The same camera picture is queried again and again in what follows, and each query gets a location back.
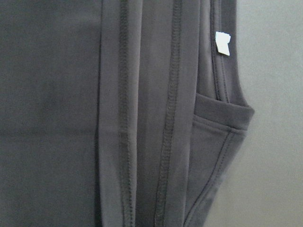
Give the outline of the dark brown t-shirt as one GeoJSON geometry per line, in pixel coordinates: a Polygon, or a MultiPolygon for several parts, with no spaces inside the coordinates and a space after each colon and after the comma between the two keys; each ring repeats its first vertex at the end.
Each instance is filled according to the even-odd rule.
{"type": "Polygon", "coordinates": [[[254,110],[235,0],[3,0],[0,224],[202,227],[254,110]]]}

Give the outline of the brown paper table cover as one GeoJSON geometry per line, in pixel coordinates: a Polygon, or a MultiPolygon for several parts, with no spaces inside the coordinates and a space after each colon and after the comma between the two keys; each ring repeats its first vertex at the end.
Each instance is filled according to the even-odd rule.
{"type": "Polygon", "coordinates": [[[187,227],[303,224],[303,3],[203,0],[187,227]]]}

